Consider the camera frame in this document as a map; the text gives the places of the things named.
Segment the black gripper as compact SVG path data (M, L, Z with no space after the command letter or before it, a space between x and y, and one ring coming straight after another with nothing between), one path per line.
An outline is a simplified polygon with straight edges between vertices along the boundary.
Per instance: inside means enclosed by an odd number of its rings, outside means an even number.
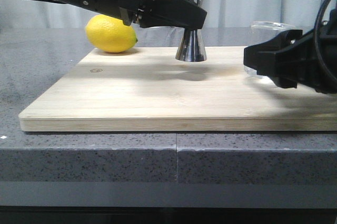
M111 16L130 26L142 0L78 0L80 7ZM188 0L145 0L138 24L141 28L172 26L201 29L207 12Z
M273 39L244 49L243 64L267 76L281 88L309 86L324 94L336 94L336 9L322 24L320 10L314 28L286 30Z

